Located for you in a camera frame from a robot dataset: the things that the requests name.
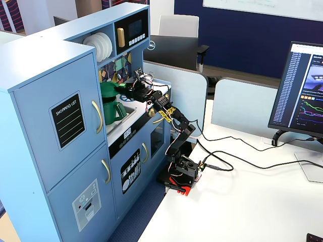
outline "chair armrest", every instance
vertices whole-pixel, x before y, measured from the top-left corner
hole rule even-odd
[[[201,45],[197,48],[197,54],[206,54],[206,51],[210,48],[207,45]]]

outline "yellow bracket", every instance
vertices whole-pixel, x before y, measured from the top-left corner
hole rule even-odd
[[[168,109],[167,111],[170,113],[170,114],[173,114],[173,112],[175,111],[176,109],[174,107],[171,107],[170,109]],[[159,113],[161,114],[161,116],[166,119],[167,122],[171,122],[172,120],[169,118],[168,115],[166,115],[166,113],[162,110],[159,111]]]

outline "robotic arm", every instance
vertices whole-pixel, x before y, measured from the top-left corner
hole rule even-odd
[[[153,108],[179,133],[165,154],[167,160],[171,163],[168,169],[170,181],[184,188],[187,195],[198,176],[199,164],[181,155],[179,149],[194,132],[195,127],[190,125],[189,120],[176,107],[172,106],[170,100],[162,92],[154,91],[154,89],[145,86],[144,82],[147,83],[145,76],[146,74],[139,68],[135,71],[133,83],[120,84],[115,87],[115,90],[127,98],[152,104]]]

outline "white plate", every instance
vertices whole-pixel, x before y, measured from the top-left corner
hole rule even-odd
[[[83,44],[95,46],[96,48],[96,61],[101,62],[103,60],[103,44],[101,41],[94,35],[91,35],[83,41]]]
[[[108,51],[108,47],[106,45],[105,39],[101,35],[99,35],[99,34],[93,34],[93,36],[95,36],[96,38],[98,38],[99,41],[102,43],[102,46],[103,46],[103,59],[105,59],[106,56],[107,56],[107,51]]]
[[[108,58],[111,55],[111,53],[112,53],[112,42],[111,42],[110,38],[106,34],[101,33],[101,32],[96,33],[96,34],[102,36],[105,39],[105,42],[106,42],[106,45],[107,45],[107,55],[106,55],[106,58]]]

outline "green pitcher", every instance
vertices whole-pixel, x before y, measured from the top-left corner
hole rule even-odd
[[[115,90],[116,86],[118,85],[114,82],[100,83],[105,125],[110,125],[127,116],[127,112],[123,104],[117,102],[116,95],[118,95],[118,92]]]

